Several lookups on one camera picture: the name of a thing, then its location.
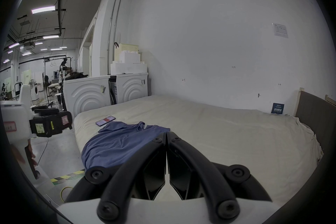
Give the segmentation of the person's left hand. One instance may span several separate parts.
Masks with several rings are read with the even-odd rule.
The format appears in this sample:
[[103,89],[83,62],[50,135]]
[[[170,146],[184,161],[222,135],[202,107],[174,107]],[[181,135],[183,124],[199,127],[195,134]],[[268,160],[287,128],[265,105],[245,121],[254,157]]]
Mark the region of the person's left hand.
[[[31,147],[31,139],[28,139],[27,140],[28,142],[28,150],[30,152],[30,155],[27,157],[28,159],[31,159],[32,163],[33,163],[33,166],[36,167],[37,166],[37,162],[35,160],[36,156],[35,154],[33,153],[32,151],[32,147]],[[23,156],[20,154],[19,150],[13,145],[13,144],[10,144],[10,148],[11,148],[11,151],[15,157],[15,159],[18,161],[18,162],[21,162],[23,164],[25,164],[25,159],[23,158]]]

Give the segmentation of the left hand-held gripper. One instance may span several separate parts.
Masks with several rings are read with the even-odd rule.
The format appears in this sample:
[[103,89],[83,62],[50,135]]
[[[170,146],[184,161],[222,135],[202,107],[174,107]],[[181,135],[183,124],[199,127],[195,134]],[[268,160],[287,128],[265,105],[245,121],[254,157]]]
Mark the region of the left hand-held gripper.
[[[10,144],[13,144],[25,159],[25,164],[18,162],[23,173],[33,186],[51,186],[49,176],[40,166],[33,166],[28,150],[28,139],[36,137],[50,138],[61,134],[65,129],[72,129],[73,118],[69,111],[60,112],[57,108],[32,108],[31,87],[22,85],[19,99],[1,101],[4,128]],[[35,117],[35,130],[30,120]]]

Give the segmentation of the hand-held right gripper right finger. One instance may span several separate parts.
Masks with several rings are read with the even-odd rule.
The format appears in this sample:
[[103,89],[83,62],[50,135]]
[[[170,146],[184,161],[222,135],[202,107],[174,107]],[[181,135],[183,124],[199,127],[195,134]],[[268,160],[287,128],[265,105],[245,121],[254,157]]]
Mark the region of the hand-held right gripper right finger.
[[213,163],[174,132],[167,132],[167,161],[171,186],[182,200],[204,197],[211,223],[236,220],[237,198],[272,202],[247,167]]

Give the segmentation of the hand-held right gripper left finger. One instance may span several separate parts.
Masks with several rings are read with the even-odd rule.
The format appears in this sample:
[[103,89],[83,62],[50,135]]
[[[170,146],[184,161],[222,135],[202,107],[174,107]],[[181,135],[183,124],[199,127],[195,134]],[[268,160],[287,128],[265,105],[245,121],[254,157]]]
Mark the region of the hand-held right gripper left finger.
[[102,222],[125,222],[131,198],[154,200],[165,185],[166,135],[160,133],[123,164],[87,169],[65,205],[99,198],[95,211]]

